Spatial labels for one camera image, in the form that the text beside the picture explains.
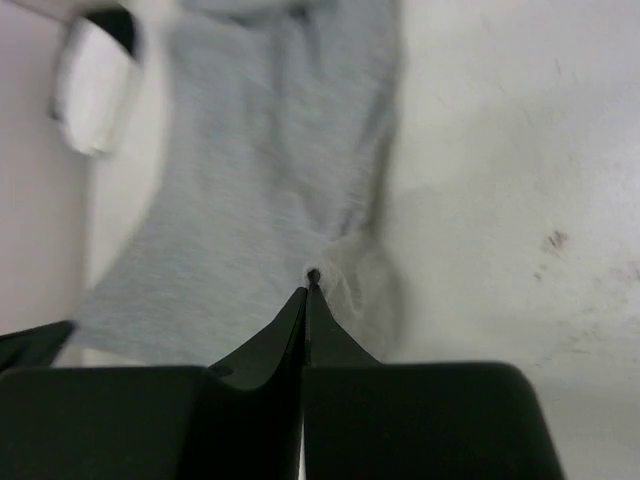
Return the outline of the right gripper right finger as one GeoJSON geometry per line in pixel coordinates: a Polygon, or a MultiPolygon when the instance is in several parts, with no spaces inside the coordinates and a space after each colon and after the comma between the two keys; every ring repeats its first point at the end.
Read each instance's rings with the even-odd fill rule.
{"type": "Polygon", "coordinates": [[[306,303],[305,473],[310,479],[560,479],[535,391],[499,362],[384,364],[306,303]]]}

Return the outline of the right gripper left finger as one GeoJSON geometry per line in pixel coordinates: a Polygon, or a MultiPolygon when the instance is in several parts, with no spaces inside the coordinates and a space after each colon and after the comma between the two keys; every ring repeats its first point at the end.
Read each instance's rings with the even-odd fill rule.
{"type": "Polygon", "coordinates": [[[295,479],[306,292],[209,367],[58,367],[74,324],[1,338],[5,479],[295,479]]]}

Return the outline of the grey tank top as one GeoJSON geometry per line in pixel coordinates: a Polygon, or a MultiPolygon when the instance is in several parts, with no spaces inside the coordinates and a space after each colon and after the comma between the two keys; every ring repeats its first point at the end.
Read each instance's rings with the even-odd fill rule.
{"type": "Polygon", "coordinates": [[[385,357],[399,282],[374,235],[396,130],[393,1],[185,1],[173,122],[142,226],[75,312],[76,345],[205,364],[266,326],[312,271],[385,357]]]}

